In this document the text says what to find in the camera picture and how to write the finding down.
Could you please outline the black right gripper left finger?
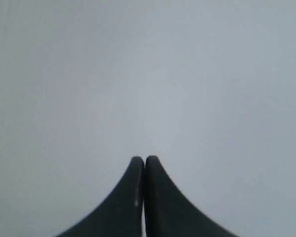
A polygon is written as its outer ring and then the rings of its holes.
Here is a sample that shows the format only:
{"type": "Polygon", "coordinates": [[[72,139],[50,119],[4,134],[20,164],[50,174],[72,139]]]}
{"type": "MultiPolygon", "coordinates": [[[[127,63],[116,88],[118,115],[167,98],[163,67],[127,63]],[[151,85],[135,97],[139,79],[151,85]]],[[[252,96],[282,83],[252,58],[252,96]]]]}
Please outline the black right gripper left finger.
{"type": "Polygon", "coordinates": [[[60,237],[141,237],[144,161],[132,157],[120,181],[90,214],[60,237]]]}

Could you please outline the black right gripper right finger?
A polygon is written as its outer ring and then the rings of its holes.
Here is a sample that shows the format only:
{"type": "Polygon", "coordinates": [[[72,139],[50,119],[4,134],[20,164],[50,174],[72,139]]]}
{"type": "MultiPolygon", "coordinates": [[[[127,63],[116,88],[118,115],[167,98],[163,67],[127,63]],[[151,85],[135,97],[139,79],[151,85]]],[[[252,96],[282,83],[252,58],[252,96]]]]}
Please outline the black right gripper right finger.
{"type": "Polygon", "coordinates": [[[148,237],[234,237],[196,208],[171,180],[157,156],[145,164],[144,212],[148,237]]]}

